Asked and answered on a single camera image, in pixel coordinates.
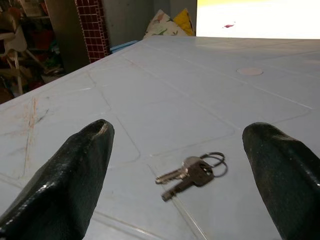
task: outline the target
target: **chair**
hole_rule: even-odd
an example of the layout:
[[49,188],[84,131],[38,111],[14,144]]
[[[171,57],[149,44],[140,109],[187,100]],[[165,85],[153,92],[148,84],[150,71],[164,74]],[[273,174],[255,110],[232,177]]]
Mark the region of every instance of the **chair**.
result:
[[27,42],[23,29],[19,23],[19,19],[12,12],[0,13],[0,29],[6,32],[0,33],[0,41],[3,40],[4,52],[0,53],[0,57],[7,56],[9,51],[14,51],[14,63],[17,70],[17,82],[19,94],[23,94],[22,80],[20,75],[20,65],[18,53],[26,52],[33,60],[35,60],[42,68],[46,67],[27,49]]

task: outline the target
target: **red mosaic tiles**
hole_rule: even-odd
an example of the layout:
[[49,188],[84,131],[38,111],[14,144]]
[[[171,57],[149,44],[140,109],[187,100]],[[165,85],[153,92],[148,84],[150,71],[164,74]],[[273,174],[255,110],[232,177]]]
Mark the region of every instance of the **red mosaic tiles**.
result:
[[102,0],[75,0],[88,56],[93,63],[110,54]]

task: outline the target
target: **plastic table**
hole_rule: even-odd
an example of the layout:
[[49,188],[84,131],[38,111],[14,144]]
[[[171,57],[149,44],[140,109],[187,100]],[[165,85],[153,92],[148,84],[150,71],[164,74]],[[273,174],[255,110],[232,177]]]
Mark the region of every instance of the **plastic table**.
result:
[[[271,123],[320,155],[320,40],[155,36],[0,105],[0,213],[72,134],[115,139],[85,240],[280,240],[242,131]],[[157,175],[219,151],[227,175],[172,201]]]

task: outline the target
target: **key blade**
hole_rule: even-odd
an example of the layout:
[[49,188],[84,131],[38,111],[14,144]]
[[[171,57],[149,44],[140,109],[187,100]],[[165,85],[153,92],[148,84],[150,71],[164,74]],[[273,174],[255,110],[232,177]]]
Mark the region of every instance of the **key blade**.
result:
[[175,197],[178,193],[181,193],[184,190],[190,188],[192,185],[193,181],[189,177],[186,177],[180,183],[170,188],[168,191],[165,191],[164,194],[161,195],[162,200],[167,202],[173,197]]
[[169,173],[166,173],[164,175],[158,176],[155,179],[156,184],[167,184],[169,181],[173,179],[178,179],[180,175],[182,174],[182,169],[179,168],[177,170],[171,171]]

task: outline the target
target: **yellow pillow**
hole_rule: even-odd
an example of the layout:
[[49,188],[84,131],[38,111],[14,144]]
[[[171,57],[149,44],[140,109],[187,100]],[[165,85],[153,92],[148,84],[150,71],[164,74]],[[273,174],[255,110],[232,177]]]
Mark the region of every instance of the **yellow pillow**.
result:
[[195,31],[192,26],[191,18],[189,16],[188,10],[185,8],[180,12],[173,21],[185,31],[188,36],[194,36]]

